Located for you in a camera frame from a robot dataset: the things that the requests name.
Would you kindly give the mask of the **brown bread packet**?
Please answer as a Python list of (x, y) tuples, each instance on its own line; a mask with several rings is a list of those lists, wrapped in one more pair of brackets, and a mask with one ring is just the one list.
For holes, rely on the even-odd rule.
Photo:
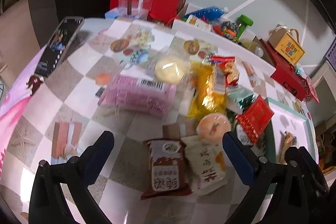
[(286, 164), (285, 161), (285, 153), (290, 147), (298, 147), (298, 141), (297, 137), (293, 135), (291, 132), (286, 131), (284, 140), (282, 141), (282, 146), (280, 150), (280, 156), (279, 156), (279, 163), (280, 164)]

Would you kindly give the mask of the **white rice cracker packet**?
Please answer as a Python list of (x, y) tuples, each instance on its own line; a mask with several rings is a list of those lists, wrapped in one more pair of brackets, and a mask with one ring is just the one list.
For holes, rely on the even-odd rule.
[(224, 150), (218, 143), (205, 141), (198, 135), (183, 137), (181, 141), (185, 144), (194, 194), (209, 194), (228, 182)]

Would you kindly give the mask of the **long red foil packet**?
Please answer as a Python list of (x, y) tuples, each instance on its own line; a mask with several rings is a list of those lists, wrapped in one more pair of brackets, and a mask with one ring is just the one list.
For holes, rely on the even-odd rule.
[(236, 116), (236, 120), (242, 126), (252, 145), (254, 145), (271, 121), (273, 115), (274, 112), (266, 101), (262, 96), (258, 96), (243, 114)]

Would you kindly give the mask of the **dark red white packet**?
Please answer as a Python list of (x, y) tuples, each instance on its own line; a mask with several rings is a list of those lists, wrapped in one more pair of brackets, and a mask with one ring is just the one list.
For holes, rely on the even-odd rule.
[(187, 180), (185, 145), (180, 140), (145, 141), (149, 151), (150, 186), (141, 196), (147, 200), (159, 196), (188, 196), (192, 193)]

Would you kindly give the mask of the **yellow cake packet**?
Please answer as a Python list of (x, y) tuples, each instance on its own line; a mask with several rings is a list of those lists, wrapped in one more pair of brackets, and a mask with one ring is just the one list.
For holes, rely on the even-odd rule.
[(212, 113), (226, 114), (226, 79), (215, 65), (191, 64), (195, 94), (191, 100), (187, 118), (201, 120)]

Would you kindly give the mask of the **red yellow snack bag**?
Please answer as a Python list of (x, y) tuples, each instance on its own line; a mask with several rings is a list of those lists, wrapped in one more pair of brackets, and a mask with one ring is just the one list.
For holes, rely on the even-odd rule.
[(207, 55), (203, 62), (205, 64), (215, 65), (221, 69), (226, 78), (227, 86), (236, 86), (239, 80), (239, 70), (235, 64), (234, 56)]

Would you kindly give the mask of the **pink snack pack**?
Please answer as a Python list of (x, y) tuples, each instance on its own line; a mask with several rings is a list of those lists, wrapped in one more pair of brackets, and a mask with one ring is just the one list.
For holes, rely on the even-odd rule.
[(118, 74), (108, 83), (98, 105), (163, 117), (170, 111), (175, 94), (175, 85)]

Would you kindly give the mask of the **pale bun clear wrapper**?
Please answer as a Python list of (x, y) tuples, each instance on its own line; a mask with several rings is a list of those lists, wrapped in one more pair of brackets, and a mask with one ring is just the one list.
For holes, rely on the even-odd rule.
[(173, 55), (158, 58), (153, 67), (154, 77), (157, 80), (172, 85), (180, 84), (189, 71), (190, 63)]

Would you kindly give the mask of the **white tray teal rim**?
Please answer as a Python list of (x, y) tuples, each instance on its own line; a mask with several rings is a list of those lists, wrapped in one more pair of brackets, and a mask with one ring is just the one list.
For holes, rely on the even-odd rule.
[(319, 155), (315, 141), (315, 130), (311, 120), (270, 97), (266, 98), (265, 101), (274, 112), (264, 131), (265, 154), (268, 160), (278, 163), (285, 133), (288, 131), (297, 138), (297, 144), (304, 146), (315, 162), (318, 162)]

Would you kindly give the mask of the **orange jelly cup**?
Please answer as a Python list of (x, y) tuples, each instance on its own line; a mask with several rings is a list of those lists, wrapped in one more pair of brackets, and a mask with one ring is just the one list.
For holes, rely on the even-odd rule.
[(204, 116), (196, 128), (201, 139), (213, 143), (222, 141), (223, 135), (229, 131), (231, 131), (231, 122), (222, 113), (211, 113)]

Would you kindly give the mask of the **green foil snack packet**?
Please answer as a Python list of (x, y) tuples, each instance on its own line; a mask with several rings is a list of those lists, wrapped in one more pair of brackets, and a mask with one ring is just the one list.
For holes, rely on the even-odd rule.
[(226, 96), (226, 107), (236, 114), (243, 114), (257, 98), (256, 93), (239, 85), (227, 87)]

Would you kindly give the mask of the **red patterned lidded box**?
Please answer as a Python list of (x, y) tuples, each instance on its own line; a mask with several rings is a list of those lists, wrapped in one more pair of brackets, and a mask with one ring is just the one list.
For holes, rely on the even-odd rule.
[(314, 100), (316, 103), (319, 103), (318, 94), (309, 76), (306, 76), (306, 79), (304, 80), (304, 84), (305, 84), (306, 95), (303, 100), (305, 102), (310, 102), (311, 100)]

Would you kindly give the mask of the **large red gift box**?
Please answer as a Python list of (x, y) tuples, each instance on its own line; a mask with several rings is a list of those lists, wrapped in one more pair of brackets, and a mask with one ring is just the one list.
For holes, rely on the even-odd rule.
[(306, 76), (298, 75), (295, 72), (293, 65), (289, 64), (279, 53), (277, 53), (269, 42), (260, 39), (261, 45), (265, 48), (272, 63), (275, 67), (275, 72), (271, 75), (272, 79), (276, 80), (287, 91), (289, 91), (295, 98), (304, 101), (306, 95), (304, 80)]

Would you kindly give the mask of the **white shelf unit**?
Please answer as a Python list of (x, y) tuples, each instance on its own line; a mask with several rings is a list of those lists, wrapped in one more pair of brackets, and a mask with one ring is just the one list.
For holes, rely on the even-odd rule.
[(312, 83), (315, 88), (323, 82), (326, 83), (333, 100), (335, 100), (335, 69), (327, 60), (323, 62), (312, 78)]

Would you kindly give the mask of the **purple perforated basket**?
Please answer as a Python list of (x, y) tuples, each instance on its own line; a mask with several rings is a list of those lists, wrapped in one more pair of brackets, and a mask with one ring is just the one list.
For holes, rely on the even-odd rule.
[(333, 67), (333, 69), (336, 71), (336, 38), (329, 47), (328, 51), (326, 52), (325, 58), (329, 62), (329, 64)]

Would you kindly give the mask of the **yellow children's day gift box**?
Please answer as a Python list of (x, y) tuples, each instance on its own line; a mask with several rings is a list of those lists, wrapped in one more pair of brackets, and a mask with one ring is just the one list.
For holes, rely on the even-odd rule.
[(270, 31), (268, 42), (293, 66), (297, 65), (305, 54), (305, 50), (300, 44), (299, 32), (295, 28), (278, 25)]

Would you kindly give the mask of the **smartphone on stand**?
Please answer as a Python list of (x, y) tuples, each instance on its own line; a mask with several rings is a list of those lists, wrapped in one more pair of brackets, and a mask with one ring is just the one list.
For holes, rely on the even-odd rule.
[(56, 70), (83, 24), (81, 16), (67, 16), (59, 23), (37, 64), (35, 76), (46, 79)]

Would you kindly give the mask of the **colourful toy pile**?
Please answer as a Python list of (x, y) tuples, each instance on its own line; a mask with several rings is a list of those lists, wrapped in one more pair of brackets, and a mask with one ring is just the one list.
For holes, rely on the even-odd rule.
[(238, 40), (237, 34), (238, 34), (239, 26), (234, 22), (231, 22), (231, 21), (213, 22), (212, 30), (214, 33), (226, 39), (229, 39), (233, 42), (237, 42)]

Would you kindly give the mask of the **green dumbbell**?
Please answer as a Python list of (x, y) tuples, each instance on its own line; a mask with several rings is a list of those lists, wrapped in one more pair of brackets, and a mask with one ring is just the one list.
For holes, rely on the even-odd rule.
[(238, 31), (236, 34), (236, 38), (239, 39), (240, 36), (245, 31), (245, 29), (253, 25), (253, 20), (250, 19), (248, 16), (240, 15), (238, 19), (236, 20), (236, 24), (238, 25)]

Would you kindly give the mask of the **blue bead bottle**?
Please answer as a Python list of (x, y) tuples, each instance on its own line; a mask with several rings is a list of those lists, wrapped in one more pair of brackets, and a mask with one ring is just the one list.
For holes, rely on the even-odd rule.
[(225, 8), (219, 8), (216, 6), (207, 7), (204, 9), (196, 10), (193, 12), (190, 12), (182, 17), (183, 21), (186, 21), (190, 15), (196, 16), (198, 19), (201, 19), (205, 21), (206, 23), (213, 22), (215, 20), (218, 20), (220, 17), (228, 13), (228, 9)]

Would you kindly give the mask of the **playing card box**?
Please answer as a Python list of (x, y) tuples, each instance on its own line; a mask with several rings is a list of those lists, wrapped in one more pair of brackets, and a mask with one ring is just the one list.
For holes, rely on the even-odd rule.
[(204, 30), (204, 31), (211, 31), (212, 30), (212, 27), (210, 24), (204, 22), (203, 20), (197, 18), (196, 16), (194, 15), (189, 15), (187, 20), (186, 20), (186, 23), (194, 26), (194, 27), (197, 27), (201, 30)]

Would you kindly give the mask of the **white cardboard storage box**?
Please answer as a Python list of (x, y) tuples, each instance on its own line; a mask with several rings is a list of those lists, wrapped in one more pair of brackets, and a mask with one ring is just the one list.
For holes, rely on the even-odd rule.
[(173, 30), (210, 42), (212, 45), (217, 46), (222, 50), (227, 50), (229, 53), (238, 55), (238, 57), (243, 57), (243, 53), (245, 52), (249, 52), (250, 54), (260, 58), (264, 56), (263, 49), (258, 43), (255, 44), (255, 41), (247, 39), (243, 40), (242, 43), (239, 44), (217, 34), (212, 26), (210, 26), (209, 30), (206, 30), (204, 27), (197, 27), (196, 25), (186, 23), (182, 20), (183, 16), (187, 15), (188, 12), (195, 12), (200, 9), (201, 7), (199, 6), (186, 4), (174, 19)]

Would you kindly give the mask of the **blue tissue pack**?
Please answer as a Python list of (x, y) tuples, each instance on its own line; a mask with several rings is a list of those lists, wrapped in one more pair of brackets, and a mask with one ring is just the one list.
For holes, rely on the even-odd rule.
[(147, 9), (131, 9), (128, 14), (124, 7), (116, 7), (105, 13), (105, 19), (117, 19), (120, 17), (147, 20), (149, 11)]

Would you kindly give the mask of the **clear plastic box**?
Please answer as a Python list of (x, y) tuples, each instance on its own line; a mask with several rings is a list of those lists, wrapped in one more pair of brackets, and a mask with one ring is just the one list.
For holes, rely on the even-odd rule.
[(128, 14), (131, 9), (147, 9), (150, 12), (152, 2), (153, 0), (118, 0), (118, 7), (126, 8)]

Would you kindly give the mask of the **red box under orange box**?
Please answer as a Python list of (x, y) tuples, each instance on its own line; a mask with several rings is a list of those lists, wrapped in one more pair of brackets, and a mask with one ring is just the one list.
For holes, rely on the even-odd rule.
[[(124, 1), (128, 0), (110, 0), (110, 9), (123, 5)], [(139, 8), (139, 0), (132, 0), (132, 7)], [(169, 25), (173, 22), (177, 14), (185, 6), (186, 0), (143, 0), (142, 8), (149, 13), (147, 18), (150, 21), (156, 21)]]

